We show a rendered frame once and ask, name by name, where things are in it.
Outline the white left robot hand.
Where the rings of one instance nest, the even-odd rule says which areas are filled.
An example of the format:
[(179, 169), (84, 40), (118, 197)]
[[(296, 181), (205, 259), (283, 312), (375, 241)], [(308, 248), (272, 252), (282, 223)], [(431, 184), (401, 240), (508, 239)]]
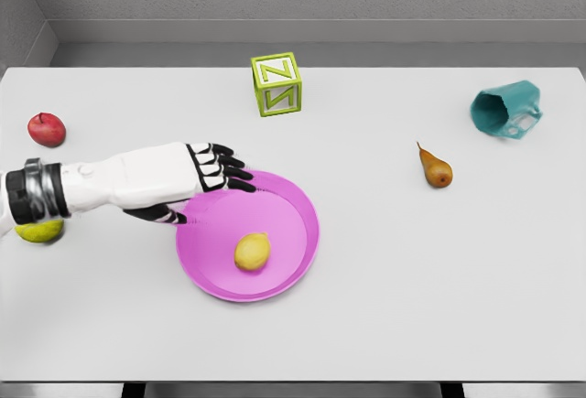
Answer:
[(186, 224), (183, 203), (201, 193), (235, 189), (256, 192), (254, 175), (231, 148), (212, 143), (171, 143), (114, 158), (109, 201), (144, 221)]

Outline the teal cup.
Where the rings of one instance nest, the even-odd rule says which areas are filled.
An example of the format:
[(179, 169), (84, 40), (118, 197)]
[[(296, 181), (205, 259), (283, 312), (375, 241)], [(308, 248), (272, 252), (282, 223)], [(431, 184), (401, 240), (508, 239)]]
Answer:
[(540, 89), (519, 81), (480, 91), (470, 114), (474, 126), (494, 137), (522, 139), (540, 121)]

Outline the pink plate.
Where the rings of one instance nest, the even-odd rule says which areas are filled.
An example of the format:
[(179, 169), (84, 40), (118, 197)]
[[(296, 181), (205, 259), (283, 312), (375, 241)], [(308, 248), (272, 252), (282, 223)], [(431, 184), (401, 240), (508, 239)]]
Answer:
[[(223, 189), (196, 195), (178, 226), (176, 248), (185, 273), (204, 292), (232, 302), (277, 296), (309, 270), (318, 249), (320, 225), (305, 192), (291, 181), (255, 171), (255, 193)], [(255, 271), (238, 268), (237, 243), (265, 233), (271, 251)]]

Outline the yellow lemon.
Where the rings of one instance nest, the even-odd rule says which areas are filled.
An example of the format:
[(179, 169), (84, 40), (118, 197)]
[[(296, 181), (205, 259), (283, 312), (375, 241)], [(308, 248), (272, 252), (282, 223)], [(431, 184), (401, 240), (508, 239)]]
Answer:
[(271, 254), (271, 243), (265, 232), (245, 235), (234, 250), (234, 264), (244, 271), (263, 268)]

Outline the yellow-green fruit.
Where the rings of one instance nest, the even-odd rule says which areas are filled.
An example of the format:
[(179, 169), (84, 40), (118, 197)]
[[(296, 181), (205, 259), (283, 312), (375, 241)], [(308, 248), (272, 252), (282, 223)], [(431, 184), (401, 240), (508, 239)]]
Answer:
[(16, 234), (26, 242), (45, 243), (57, 239), (64, 227), (64, 220), (51, 220), (41, 223), (17, 225)]

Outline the green letter block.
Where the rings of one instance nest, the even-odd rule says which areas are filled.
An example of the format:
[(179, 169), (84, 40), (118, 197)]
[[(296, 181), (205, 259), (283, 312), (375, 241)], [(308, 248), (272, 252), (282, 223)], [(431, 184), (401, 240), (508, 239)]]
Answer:
[(301, 111), (302, 80), (292, 52), (251, 58), (251, 69), (261, 117)]

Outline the brown pear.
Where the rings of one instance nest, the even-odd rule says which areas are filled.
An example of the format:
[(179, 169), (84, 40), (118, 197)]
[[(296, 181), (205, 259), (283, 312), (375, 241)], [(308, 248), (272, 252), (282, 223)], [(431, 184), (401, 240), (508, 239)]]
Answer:
[(453, 180), (451, 166), (425, 150), (419, 143), (418, 153), (424, 176), (428, 184), (433, 188), (446, 188)]

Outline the red apple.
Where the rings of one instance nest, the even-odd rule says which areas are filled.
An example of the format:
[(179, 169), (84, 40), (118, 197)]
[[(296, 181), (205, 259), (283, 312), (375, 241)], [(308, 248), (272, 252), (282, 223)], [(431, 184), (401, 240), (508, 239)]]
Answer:
[(38, 113), (30, 118), (27, 131), (37, 144), (45, 147), (57, 147), (66, 138), (65, 124), (52, 113)]

